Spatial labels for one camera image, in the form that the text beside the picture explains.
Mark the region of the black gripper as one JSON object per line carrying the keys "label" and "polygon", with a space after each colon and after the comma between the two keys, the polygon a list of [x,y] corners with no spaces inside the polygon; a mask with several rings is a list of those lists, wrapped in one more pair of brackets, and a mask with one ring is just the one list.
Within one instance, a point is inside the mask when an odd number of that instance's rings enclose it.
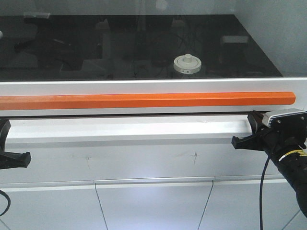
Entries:
{"label": "black gripper", "polygon": [[307,127],[266,128],[263,124],[264,115],[258,111],[248,113],[248,121],[252,133],[259,132],[259,135],[250,135],[244,138],[233,136],[231,144],[236,150],[257,150],[266,153],[286,152],[288,150],[305,149],[307,139]]}

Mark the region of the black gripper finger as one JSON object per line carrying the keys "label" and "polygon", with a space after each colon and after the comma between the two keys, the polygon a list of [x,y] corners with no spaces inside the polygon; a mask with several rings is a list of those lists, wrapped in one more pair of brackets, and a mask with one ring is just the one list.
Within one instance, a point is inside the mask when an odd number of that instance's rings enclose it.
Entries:
{"label": "black gripper finger", "polygon": [[11,128],[9,119],[0,120],[0,152],[5,151],[6,138]]}
{"label": "black gripper finger", "polygon": [[30,152],[14,153],[14,152],[0,152],[0,168],[27,168],[31,162]]}

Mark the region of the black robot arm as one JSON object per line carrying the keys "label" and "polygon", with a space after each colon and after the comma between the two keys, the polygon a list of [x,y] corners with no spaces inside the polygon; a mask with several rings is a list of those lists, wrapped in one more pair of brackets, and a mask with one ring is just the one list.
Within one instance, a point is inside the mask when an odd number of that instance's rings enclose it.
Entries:
{"label": "black robot arm", "polygon": [[283,109],[248,113],[252,134],[232,138],[235,149],[264,151],[296,194],[300,210],[307,213],[307,112]]}

